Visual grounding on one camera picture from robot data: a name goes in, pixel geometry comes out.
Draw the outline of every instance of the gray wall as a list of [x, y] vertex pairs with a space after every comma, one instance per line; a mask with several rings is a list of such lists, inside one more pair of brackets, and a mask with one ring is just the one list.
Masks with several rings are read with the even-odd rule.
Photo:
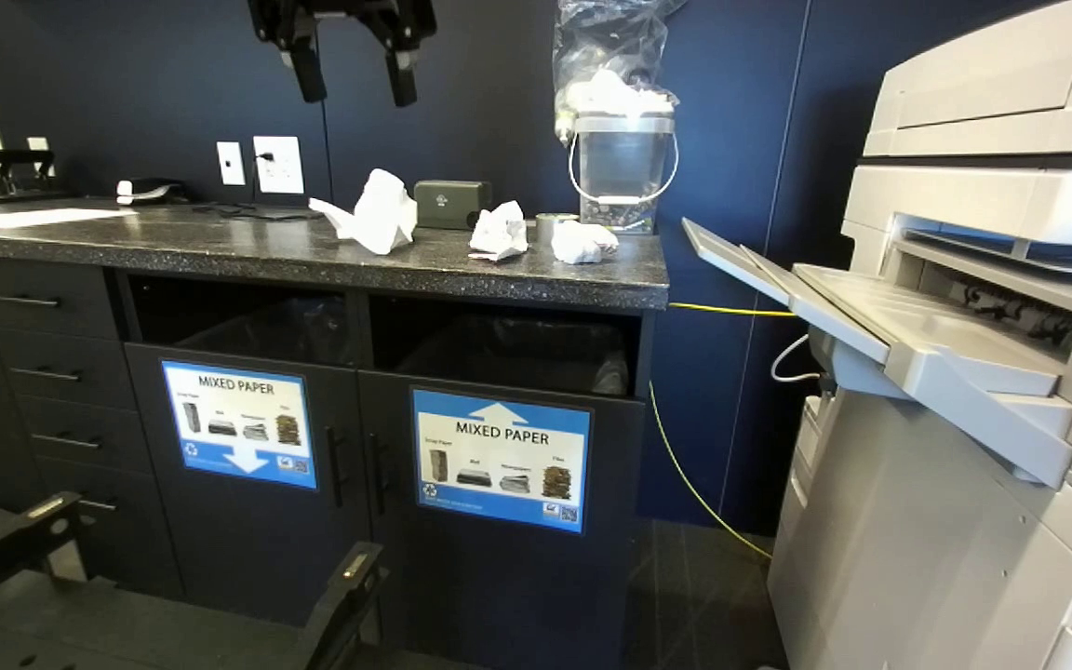
[[[421, 103], [392, 107], [378, 49], [322, 26], [331, 101], [297, 101], [254, 41], [245, 0], [0, 0], [0, 125], [39, 129], [63, 175], [158, 175], [213, 186], [213, 140], [297, 129], [312, 195], [352, 202], [367, 169], [491, 179], [526, 209], [570, 209], [549, 139], [553, 0], [436, 0]], [[686, 169], [663, 202], [675, 297], [746, 302], [696, 266], [678, 215], [781, 261], [836, 261], [836, 211], [880, 72], [923, 45], [1008, 14], [1000, 0], [689, 0], [663, 82], [681, 92]], [[671, 313], [657, 396], [699, 490], [737, 525], [771, 527], [797, 391], [766, 365], [797, 326]], [[657, 451], [645, 508], [692, 518]]]

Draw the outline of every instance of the printer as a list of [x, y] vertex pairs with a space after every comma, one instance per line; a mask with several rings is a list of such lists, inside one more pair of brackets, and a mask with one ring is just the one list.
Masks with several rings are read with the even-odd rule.
[[797, 266], [686, 219], [812, 324], [771, 603], [791, 670], [1072, 670], [1072, 0], [880, 82], [842, 232]]

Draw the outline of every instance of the countertop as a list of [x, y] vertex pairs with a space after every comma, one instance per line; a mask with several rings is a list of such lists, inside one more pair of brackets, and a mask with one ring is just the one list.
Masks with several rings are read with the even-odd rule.
[[222, 215], [201, 206], [122, 209], [122, 215], [111, 219], [0, 226], [0, 256], [98, 266], [157, 274], [487, 297], [603, 313], [663, 308], [671, 292], [653, 235], [625, 237], [616, 261], [578, 268], [559, 266], [545, 237], [531, 232], [531, 251], [521, 261], [481, 266], [467, 261], [464, 232], [421, 226], [408, 251], [377, 256], [357, 242], [333, 242], [331, 226], [312, 215]]

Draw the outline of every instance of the floor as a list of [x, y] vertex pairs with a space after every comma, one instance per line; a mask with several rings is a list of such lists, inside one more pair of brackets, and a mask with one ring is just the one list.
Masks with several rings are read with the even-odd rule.
[[647, 525], [627, 582], [621, 665], [786, 670], [781, 659], [766, 563], [718, 527]]

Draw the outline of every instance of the wall outlet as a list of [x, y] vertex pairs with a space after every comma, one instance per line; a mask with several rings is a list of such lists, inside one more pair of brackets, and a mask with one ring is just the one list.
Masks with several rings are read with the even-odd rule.
[[222, 175], [222, 186], [245, 186], [237, 140], [214, 140], [214, 169]]
[[260, 195], [304, 195], [301, 140], [292, 133], [254, 133]]

